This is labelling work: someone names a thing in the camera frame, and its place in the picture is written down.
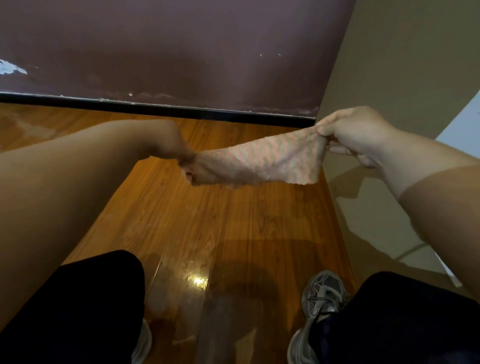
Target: brown wood plank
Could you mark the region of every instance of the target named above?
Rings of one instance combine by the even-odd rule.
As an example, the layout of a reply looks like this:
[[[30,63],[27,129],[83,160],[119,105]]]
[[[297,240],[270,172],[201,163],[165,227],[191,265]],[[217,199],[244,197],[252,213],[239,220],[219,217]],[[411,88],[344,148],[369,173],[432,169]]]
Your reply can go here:
[[[9,150],[120,119],[161,118],[0,104],[0,143]],[[197,150],[292,130],[173,120]],[[18,121],[43,129],[26,133]],[[137,163],[66,263],[116,249],[139,257],[154,334],[148,363],[285,362],[304,322],[300,295],[308,279],[330,269],[355,290],[327,188],[323,174],[311,186],[193,188],[175,161],[149,158]]]

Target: towel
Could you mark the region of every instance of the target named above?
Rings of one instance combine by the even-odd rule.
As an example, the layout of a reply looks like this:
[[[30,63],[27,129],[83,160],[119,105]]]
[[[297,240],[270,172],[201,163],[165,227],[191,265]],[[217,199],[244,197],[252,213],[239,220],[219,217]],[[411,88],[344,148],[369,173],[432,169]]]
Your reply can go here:
[[[193,186],[226,184],[241,187],[264,182],[318,182],[326,139],[318,127],[268,136],[230,148],[206,150],[180,165]]]

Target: purple wall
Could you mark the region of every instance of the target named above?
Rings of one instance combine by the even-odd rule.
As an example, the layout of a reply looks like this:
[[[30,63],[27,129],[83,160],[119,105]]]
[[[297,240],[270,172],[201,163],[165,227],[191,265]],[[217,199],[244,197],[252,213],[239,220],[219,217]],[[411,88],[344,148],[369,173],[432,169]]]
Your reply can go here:
[[[4,0],[0,91],[313,117],[354,3]]]

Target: hand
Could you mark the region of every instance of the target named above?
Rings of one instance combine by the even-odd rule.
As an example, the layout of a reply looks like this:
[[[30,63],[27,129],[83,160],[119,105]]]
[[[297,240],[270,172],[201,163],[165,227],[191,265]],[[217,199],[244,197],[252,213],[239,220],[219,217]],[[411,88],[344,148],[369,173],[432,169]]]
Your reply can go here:
[[[181,135],[180,128],[172,120],[145,120],[142,123],[148,156],[162,159],[177,159],[179,163],[192,160],[192,151]]]
[[[335,111],[320,120],[318,133],[328,138],[328,151],[355,156],[367,168],[378,167],[378,155],[395,129],[368,106]]]

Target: pants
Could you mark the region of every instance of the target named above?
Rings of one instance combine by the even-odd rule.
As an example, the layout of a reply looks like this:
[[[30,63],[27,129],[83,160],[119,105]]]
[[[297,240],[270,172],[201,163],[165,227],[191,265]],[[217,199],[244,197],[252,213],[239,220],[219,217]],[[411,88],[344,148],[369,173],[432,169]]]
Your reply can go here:
[[[338,314],[312,325],[321,363],[480,363],[480,305],[381,272]]]
[[[142,264],[126,251],[61,266],[0,333],[0,361],[130,364],[144,296]]]

